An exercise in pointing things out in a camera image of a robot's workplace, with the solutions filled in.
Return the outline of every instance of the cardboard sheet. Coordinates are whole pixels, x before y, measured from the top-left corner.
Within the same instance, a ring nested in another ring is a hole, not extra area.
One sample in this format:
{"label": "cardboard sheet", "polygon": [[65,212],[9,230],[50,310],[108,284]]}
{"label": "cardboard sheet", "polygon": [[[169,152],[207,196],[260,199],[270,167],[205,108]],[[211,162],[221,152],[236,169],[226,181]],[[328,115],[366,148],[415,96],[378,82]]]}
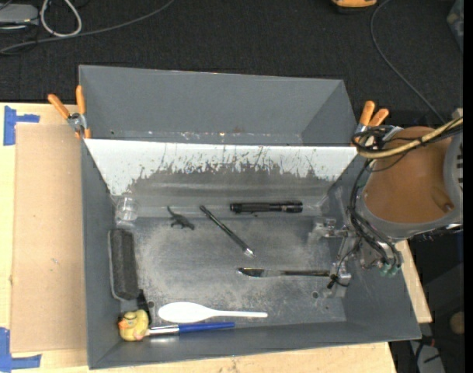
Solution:
{"label": "cardboard sheet", "polygon": [[79,141],[17,124],[12,352],[85,348]]}

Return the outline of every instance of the plastic spoon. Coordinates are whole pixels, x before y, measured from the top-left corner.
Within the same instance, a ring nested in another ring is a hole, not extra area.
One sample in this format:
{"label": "plastic spoon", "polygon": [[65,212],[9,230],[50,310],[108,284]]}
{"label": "plastic spoon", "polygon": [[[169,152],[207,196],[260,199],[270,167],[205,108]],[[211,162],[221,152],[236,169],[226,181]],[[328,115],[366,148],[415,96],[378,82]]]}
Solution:
{"label": "plastic spoon", "polygon": [[193,323],[215,316],[241,316],[246,318],[267,318],[267,312],[218,311],[194,302],[172,302],[158,310],[158,316],[168,322]]}

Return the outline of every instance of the metal rod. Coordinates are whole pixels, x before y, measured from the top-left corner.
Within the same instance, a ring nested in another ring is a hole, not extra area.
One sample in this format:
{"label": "metal rod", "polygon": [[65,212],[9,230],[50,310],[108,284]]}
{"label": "metal rod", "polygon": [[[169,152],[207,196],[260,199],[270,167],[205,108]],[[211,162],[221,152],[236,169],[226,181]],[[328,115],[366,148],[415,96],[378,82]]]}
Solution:
{"label": "metal rod", "polygon": [[220,229],[222,229],[224,232],[226,232],[235,243],[240,246],[243,250],[243,252],[250,257],[255,257],[255,253],[249,248],[249,246],[243,242],[237,235],[233,233],[231,229],[229,229],[226,225],[224,225],[222,222],[217,220],[212,213],[210,213],[205,206],[200,206],[200,210],[205,213],[205,215],[212,220],[216,226],[218,226]]}

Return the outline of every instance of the black sponge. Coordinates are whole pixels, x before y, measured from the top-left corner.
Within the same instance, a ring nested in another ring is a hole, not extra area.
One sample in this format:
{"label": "black sponge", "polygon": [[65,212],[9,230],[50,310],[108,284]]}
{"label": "black sponge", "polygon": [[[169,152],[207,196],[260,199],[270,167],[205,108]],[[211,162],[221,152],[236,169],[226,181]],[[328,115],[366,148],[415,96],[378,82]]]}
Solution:
{"label": "black sponge", "polygon": [[140,294],[137,284],[133,234],[124,229],[109,231],[110,285],[118,300],[134,300]]}

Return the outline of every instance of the dark floor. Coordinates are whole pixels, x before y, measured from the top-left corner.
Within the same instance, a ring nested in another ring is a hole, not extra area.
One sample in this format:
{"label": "dark floor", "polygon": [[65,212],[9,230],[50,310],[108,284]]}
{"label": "dark floor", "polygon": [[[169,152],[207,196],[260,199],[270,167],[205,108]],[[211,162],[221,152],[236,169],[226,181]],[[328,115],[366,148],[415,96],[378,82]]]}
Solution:
{"label": "dark floor", "polygon": [[[175,0],[158,14],[105,32],[96,31],[171,0],[71,1],[81,7],[79,37],[48,39],[40,27],[0,30],[0,101],[46,102],[55,93],[75,103],[78,66],[99,64],[340,78],[357,118],[372,99],[391,110],[387,124],[403,127],[438,125],[463,106],[463,53],[447,23],[454,0],[379,0],[349,15],[329,0]],[[43,0],[13,2],[40,7]],[[47,22],[61,33],[75,26],[62,0],[47,10]],[[462,239],[411,247],[425,286],[462,263]],[[463,308],[463,298],[455,297]],[[406,370],[403,354],[394,352],[399,372],[415,371]],[[449,373],[459,368],[447,364]]]}

